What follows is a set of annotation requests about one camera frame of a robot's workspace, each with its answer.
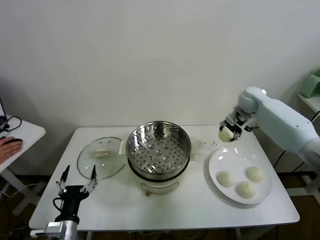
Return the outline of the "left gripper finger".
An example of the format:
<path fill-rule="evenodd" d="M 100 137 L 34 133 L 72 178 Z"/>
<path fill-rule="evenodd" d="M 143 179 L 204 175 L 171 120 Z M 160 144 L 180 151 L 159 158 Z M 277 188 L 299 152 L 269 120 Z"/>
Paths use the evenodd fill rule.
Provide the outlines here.
<path fill-rule="evenodd" d="M 80 189 L 80 192 L 91 193 L 96 188 L 97 185 L 98 185 L 98 180 L 97 180 L 96 166 L 94 165 L 89 182 Z"/>
<path fill-rule="evenodd" d="M 67 177 L 69 174 L 69 170 L 70 170 L 70 165 L 68 165 L 66 167 L 66 169 L 64 170 L 64 172 L 62 173 L 60 180 L 56 181 L 56 185 L 58 187 L 58 194 L 61 195 L 62 193 L 66 193 L 67 192 L 67 188 L 66 188 L 66 181 L 67 181 Z"/>

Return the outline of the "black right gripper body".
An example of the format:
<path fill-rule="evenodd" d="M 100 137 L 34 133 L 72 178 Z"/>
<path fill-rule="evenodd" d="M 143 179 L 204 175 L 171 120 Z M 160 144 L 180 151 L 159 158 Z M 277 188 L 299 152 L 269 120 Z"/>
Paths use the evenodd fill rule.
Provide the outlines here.
<path fill-rule="evenodd" d="M 245 112 L 232 112 L 224 120 L 224 126 L 233 133 L 241 133 L 247 121 L 251 118 Z"/>

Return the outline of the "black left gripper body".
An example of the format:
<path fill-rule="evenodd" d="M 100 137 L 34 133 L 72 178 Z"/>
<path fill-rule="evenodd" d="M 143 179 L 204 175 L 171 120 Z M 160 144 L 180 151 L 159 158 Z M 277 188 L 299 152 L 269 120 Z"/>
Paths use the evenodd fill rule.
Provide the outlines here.
<path fill-rule="evenodd" d="M 70 185 L 65 187 L 65 191 L 59 193 L 55 200 L 62 200 L 60 214 L 55 218 L 56 222 L 73 221 L 80 222 L 78 211 L 82 200 L 88 197 L 88 192 L 81 191 L 84 185 Z"/>

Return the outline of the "person's bare hand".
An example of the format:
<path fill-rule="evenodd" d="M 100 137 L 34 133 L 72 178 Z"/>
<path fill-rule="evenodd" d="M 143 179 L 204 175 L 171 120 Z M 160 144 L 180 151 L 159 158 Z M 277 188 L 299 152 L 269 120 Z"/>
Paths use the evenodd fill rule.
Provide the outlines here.
<path fill-rule="evenodd" d="M 0 140 L 0 163 L 2 164 L 23 148 L 23 141 L 19 138 L 5 137 Z"/>

